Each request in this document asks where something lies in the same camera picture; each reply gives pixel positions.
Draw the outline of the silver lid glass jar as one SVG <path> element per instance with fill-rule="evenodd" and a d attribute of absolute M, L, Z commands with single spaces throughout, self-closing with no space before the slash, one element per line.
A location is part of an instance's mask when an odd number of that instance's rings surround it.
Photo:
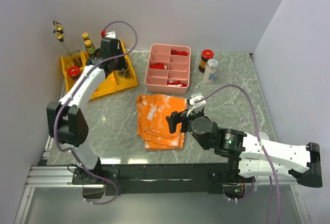
<path fill-rule="evenodd" d="M 212 83 L 212 81 L 215 77 L 217 68 L 218 68 L 218 61 L 216 59 L 212 58 L 207 61 L 206 66 L 205 66 L 204 75 L 203 75 L 204 83 L 206 83 L 206 84 Z"/>

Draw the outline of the sauce bottle yellow cap back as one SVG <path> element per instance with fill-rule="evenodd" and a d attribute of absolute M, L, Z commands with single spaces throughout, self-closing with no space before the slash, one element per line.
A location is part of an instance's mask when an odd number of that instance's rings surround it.
<path fill-rule="evenodd" d="M 83 33 L 83 34 L 82 34 L 82 38 L 83 38 L 84 41 L 87 41 L 87 40 L 90 39 L 88 33 Z"/>

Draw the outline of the red lid sauce jar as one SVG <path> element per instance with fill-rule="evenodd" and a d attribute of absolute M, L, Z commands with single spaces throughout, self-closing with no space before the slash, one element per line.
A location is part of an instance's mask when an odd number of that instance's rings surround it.
<path fill-rule="evenodd" d="M 208 62 L 208 60 L 213 59 L 214 57 L 214 52 L 210 49 L 205 49 L 201 53 L 201 61 L 199 64 L 199 71 L 204 73 L 205 72 L 205 67 Z"/>

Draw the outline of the dark brown jar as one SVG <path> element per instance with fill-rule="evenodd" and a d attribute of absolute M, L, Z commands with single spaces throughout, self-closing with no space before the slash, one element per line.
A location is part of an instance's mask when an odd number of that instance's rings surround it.
<path fill-rule="evenodd" d="M 129 68 L 125 67 L 125 68 L 118 70 L 118 75 L 120 78 L 130 78 Z"/>

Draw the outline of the sauce bottle green label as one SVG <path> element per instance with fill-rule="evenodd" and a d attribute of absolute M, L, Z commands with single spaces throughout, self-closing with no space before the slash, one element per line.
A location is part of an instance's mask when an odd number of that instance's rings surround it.
<path fill-rule="evenodd" d="M 96 48 L 95 48 L 95 46 L 93 45 L 93 43 L 91 42 L 91 40 L 86 40 L 85 42 L 84 42 L 84 44 L 85 44 L 85 48 L 86 48 L 86 52 L 87 52 L 87 54 L 88 54 L 88 57 L 91 57 L 91 56 L 93 56 L 93 54 L 95 53 L 95 51 L 96 51 Z"/>

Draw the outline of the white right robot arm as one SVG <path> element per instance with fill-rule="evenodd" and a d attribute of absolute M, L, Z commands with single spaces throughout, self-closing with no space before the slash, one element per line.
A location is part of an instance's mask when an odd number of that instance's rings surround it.
<path fill-rule="evenodd" d="M 218 127 L 203 111 L 188 115 L 186 111 L 172 112 L 166 117 L 171 134 L 181 126 L 190 133 L 203 150 L 212 149 L 228 159 L 226 176 L 232 182 L 241 178 L 268 177 L 295 179 L 300 185 L 321 188 L 322 170 L 320 146 L 310 142 L 304 146 L 258 140 L 251 134 Z"/>

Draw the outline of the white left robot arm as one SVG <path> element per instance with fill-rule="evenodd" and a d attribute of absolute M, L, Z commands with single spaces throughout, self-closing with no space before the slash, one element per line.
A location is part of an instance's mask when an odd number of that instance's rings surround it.
<path fill-rule="evenodd" d="M 101 47 L 88 59 L 86 66 L 71 90 L 58 102 L 46 108 L 49 135 L 61 152 L 71 152 L 85 178 L 92 184 L 102 180 L 101 160 L 85 143 L 89 128 L 83 108 L 100 84 L 113 72 L 127 68 L 121 41 L 103 37 Z"/>

